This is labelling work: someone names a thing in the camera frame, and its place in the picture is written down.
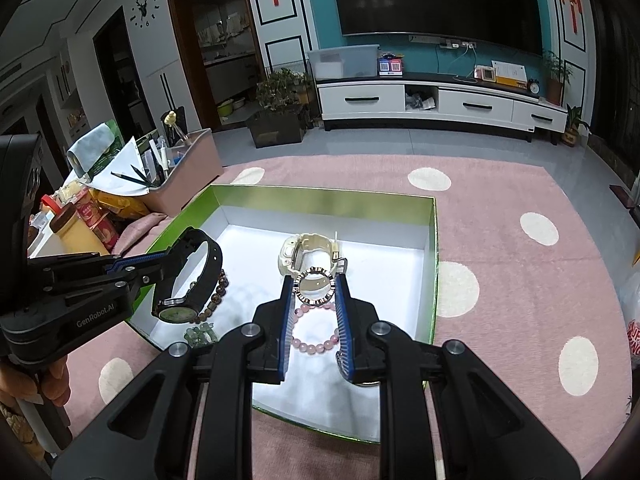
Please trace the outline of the left hand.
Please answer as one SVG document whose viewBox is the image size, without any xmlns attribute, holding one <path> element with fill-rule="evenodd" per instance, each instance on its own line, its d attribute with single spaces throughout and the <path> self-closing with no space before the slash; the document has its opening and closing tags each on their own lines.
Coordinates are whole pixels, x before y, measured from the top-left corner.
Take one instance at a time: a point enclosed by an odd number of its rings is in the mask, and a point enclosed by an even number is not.
<svg viewBox="0 0 640 480">
<path fill-rule="evenodd" d="M 1 363 L 1 402 L 9 408 L 17 406 L 17 400 L 28 400 L 38 393 L 55 406 L 64 406 L 70 400 L 70 372 L 67 356 L 51 363 L 45 372 L 37 376 L 25 374 L 8 363 Z"/>
</svg>

